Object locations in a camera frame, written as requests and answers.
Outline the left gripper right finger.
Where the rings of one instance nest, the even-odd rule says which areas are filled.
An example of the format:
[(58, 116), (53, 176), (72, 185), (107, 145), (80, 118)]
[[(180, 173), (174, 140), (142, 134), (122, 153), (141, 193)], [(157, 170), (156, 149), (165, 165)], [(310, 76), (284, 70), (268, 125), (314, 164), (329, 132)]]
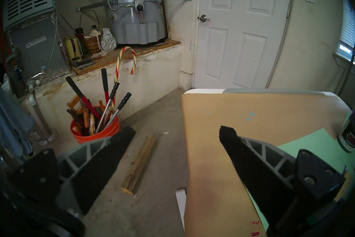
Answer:
[(221, 126), (219, 140), (257, 207), (268, 237), (320, 237), (343, 210), (345, 177), (307, 149), (296, 157)]

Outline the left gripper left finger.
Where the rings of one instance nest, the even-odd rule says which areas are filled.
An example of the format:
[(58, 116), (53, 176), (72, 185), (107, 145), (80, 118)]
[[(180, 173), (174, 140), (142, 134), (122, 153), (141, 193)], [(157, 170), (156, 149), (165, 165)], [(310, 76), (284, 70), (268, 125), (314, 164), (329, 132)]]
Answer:
[(115, 173), (136, 131), (79, 144), (60, 156), (46, 148), (8, 176), (26, 198), (85, 216)]

